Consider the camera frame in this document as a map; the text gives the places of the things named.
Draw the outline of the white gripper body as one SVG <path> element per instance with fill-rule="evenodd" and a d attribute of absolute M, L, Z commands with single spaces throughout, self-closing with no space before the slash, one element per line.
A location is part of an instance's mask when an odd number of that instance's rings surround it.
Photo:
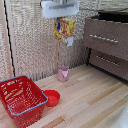
<path fill-rule="evenodd" d="M 78 0 L 42 0 L 40 2 L 44 18 L 58 18 L 77 15 Z"/>

